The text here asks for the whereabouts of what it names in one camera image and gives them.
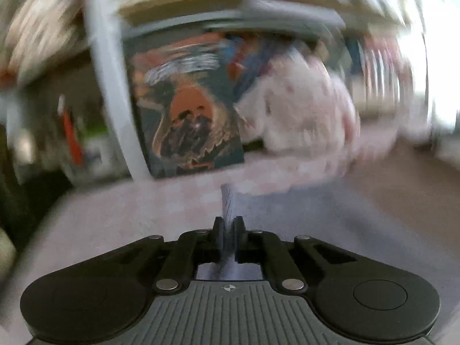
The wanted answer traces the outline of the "pink checkered desk mat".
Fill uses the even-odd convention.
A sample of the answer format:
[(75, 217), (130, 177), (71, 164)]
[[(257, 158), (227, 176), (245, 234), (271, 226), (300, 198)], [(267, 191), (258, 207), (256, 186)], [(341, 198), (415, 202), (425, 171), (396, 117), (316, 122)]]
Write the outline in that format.
[(7, 283), (1, 300), (1, 343), (30, 339), (19, 299), (37, 277), (150, 234), (171, 240), (184, 231), (209, 227), (223, 213), (224, 184), (244, 194), (265, 195), (342, 177), (350, 164), (344, 155), (305, 160), (251, 153), (244, 164), (209, 174), (125, 180), (71, 191), (45, 216)]

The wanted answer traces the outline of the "pink bunny plush toy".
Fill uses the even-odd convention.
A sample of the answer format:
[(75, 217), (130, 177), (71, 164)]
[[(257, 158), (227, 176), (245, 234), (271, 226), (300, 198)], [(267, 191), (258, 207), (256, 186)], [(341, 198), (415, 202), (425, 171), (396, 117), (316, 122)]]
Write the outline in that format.
[(320, 157), (351, 146), (360, 119), (346, 85), (314, 57), (293, 51), (269, 62), (236, 103), (244, 143), (271, 154)]

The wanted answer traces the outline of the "red tassel charm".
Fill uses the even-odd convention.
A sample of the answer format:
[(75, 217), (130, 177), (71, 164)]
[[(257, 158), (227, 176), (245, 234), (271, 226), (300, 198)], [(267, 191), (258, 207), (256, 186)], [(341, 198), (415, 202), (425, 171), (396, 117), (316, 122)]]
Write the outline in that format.
[(71, 113), (66, 106), (66, 97), (64, 94), (60, 94), (58, 97), (57, 114), (62, 121), (62, 129), (71, 161), (77, 167), (82, 167), (84, 165), (83, 149), (78, 141)]

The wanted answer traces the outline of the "Harry Potter book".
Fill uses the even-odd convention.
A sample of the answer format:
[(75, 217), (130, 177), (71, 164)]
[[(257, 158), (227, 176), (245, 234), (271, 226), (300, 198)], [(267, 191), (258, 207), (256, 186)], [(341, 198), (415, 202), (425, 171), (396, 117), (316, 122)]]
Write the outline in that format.
[(244, 161), (223, 38), (209, 33), (127, 58), (143, 154), (154, 178)]

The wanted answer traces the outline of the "white tablet on shelf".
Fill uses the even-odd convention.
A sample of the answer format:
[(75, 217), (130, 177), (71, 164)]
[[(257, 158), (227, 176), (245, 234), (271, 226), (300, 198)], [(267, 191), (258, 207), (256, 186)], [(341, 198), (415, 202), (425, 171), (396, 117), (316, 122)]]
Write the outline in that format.
[(181, 13), (178, 16), (153, 19), (148, 23), (123, 29), (122, 37), (140, 37), (190, 24), (202, 24), (218, 29), (255, 28), (269, 32), (278, 30), (293, 34), (346, 28), (344, 19), (334, 9), (280, 0), (243, 0), (234, 9)]

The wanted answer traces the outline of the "white wooden bookshelf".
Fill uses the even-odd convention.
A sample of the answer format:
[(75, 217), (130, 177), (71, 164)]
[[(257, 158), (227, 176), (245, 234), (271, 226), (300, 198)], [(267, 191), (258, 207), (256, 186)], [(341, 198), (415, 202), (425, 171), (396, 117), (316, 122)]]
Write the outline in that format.
[(272, 156), (353, 159), (370, 119), (426, 100), (400, 0), (1, 0), (1, 69), (19, 89), (91, 53), (133, 178)]

